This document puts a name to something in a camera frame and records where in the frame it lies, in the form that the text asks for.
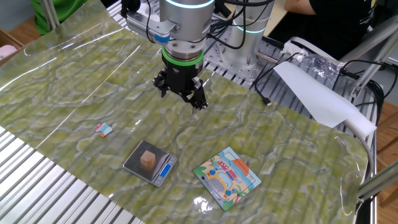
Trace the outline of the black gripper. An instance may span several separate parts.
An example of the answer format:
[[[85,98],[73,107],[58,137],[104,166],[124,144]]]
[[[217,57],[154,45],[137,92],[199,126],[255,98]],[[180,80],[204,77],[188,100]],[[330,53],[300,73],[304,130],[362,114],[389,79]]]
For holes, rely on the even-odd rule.
[[[192,114],[208,107],[203,80],[198,74],[203,70],[203,60],[178,61],[170,58],[162,59],[165,67],[152,80],[153,85],[164,97],[168,90],[182,94],[184,102],[192,105]]]

